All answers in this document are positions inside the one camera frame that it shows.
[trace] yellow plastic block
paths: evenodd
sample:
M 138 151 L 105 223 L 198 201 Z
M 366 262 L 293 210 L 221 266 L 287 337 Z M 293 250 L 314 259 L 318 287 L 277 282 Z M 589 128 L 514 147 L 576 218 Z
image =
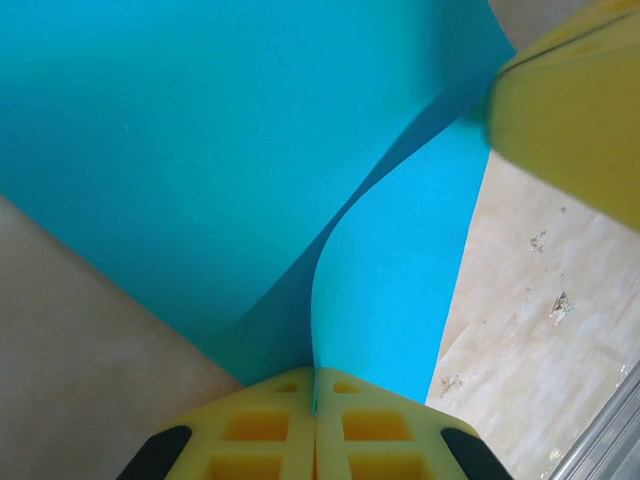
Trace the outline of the yellow plastic block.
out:
M 466 480 L 442 438 L 466 423 L 338 370 L 318 372 L 318 480 Z
M 640 230 L 639 85 L 640 0 L 597 2 L 502 70 L 491 143 Z
M 177 418 L 192 435 L 167 480 L 311 480 L 312 392 L 300 368 Z

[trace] blue paper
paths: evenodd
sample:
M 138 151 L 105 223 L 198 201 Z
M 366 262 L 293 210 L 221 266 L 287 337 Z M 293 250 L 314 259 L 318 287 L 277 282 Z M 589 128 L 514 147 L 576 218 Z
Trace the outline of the blue paper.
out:
M 459 120 L 347 212 L 313 283 L 318 367 L 424 402 L 487 155 Z
M 346 203 L 371 186 L 354 195 L 421 109 L 470 76 L 484 85 L 511 54 L 482 0 L 3 9 L 0 192 L 244 383 L 312 361 L 313 274 Z M 435 130 L 483 89 L 460 90 L 464 105 L 437 106 Z M 456 163 L 460 155 L 440 155 L 463 142 L 464 158 L 478 162 L 451 210 L 460 228 L 447 239 L 455 248 L 445 279 L 455 278 L 488 152 L 481 125 L 463 122 L 471 133 L 443 137 L 438 158 L 421 150 L 411 160 Z M 422 181 L 401 173 L 363 197 L 344 225 L 377 229 L 354 219 L 398 215 L 393 192 Z M 411 201 L 438 203 L 438 192 Z M 322 272 L 339 268 L 328 259 L 356 238 L 342 225 Z M 371 252 L 362 254 L 375 261 Z M 346 318 L 335 298 L 326 311 Z

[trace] black rubber pad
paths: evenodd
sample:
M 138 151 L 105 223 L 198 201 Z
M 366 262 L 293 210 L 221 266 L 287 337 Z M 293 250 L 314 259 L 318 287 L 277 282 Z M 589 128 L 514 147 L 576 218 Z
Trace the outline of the black rubber pad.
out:
M 191 438 L 186 426 L 172 427 L 149 438 L 117 480 L 164 480 Z
M 440 432 L 469 480 L 513 480 L 486 443 L 457 428 Z

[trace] beige floor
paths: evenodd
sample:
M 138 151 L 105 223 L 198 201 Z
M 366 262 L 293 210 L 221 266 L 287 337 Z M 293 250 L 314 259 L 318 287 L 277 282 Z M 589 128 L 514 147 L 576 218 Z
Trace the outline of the beige floor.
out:
M 492 1 L 518 47 L 583 3 Z M 2 478 L 115 478 L 164 421 L 238 388 L 1 199 L 0 265 Z M 640 357 L 639 313 L 640 236 L 494 156 L 428 403 L 540 479 Z

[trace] curved paper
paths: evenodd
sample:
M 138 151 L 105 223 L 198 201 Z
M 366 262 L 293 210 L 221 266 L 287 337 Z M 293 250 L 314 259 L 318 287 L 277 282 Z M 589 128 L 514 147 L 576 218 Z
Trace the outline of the curved paper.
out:
M 0 192 L 245 383 L 311 360 L 331 219 L 505 54 L 481 0 L 16 2 L 0 41 Z
M 488 153 L 458 121 L 349 210 L 313 284 L 316 366 L 424 402 Z

